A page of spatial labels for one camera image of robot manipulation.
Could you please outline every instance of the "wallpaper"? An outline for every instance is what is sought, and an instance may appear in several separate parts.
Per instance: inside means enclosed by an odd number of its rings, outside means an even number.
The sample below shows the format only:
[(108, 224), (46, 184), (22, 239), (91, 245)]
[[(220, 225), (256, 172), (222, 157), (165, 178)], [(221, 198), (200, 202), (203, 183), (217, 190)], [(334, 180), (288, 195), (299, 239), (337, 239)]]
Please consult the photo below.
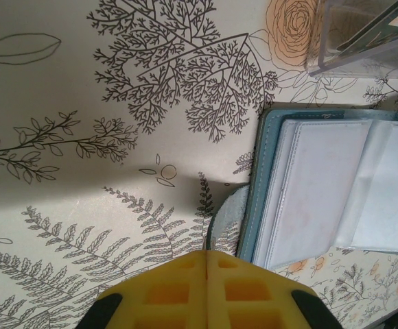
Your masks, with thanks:
[[(305, 72), (315, 7), (0, 0), (0, 328), (73, 328), (103, 290), (200, 249), (264, 109), (398, 111), (398, 80)], [(398, 256), (333, 248), (277, 273), (345, 328), (398, 308)]]

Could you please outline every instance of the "yellow object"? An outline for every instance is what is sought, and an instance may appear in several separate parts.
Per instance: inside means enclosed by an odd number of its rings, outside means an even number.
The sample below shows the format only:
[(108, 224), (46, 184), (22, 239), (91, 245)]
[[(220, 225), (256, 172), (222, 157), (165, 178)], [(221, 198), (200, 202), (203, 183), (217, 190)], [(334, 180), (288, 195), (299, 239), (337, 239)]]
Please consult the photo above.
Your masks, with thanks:
[(291, 296), (309, 287), (217, 251), (174, 259), (103, 292), (118, 293), (106, 329), (310, 329)]

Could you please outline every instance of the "clear plastic box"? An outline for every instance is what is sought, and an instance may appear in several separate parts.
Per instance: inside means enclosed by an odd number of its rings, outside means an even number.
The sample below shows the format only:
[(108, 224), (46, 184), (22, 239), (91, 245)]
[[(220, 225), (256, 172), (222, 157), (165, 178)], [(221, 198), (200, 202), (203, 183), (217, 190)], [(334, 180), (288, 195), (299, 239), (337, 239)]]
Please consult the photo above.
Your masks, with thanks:
[(398, 39), (361, 52), (341, 49), (362, 28), (395, 6), (396, 0), (320, 0), (307, 59), (309, 74), (398, 78)]

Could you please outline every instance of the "table surface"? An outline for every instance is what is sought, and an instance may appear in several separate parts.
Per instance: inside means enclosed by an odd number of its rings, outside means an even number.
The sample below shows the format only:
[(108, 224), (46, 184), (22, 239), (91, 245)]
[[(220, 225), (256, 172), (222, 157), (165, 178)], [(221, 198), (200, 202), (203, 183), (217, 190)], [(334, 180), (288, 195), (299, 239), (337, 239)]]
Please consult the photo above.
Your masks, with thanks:
[[(398, 80), (307, 75), (314, 10), (0, 2), (0, 328), (72, 328), (107, 287), (200, 248), (249, 181), (264, 108), (398, 110)], [(398, 256), (332, 248), (277, 273), (345, 328), (398, 308)]]

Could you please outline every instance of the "open card holder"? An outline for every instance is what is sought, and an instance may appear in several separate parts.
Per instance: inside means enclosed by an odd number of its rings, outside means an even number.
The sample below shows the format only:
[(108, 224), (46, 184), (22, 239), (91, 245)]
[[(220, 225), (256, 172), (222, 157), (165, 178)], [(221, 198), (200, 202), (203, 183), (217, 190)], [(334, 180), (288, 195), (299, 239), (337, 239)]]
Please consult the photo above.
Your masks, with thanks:
[(398, 253), (398, 112), (269, 110), (237, 255), (274, 269), (332, 245)]

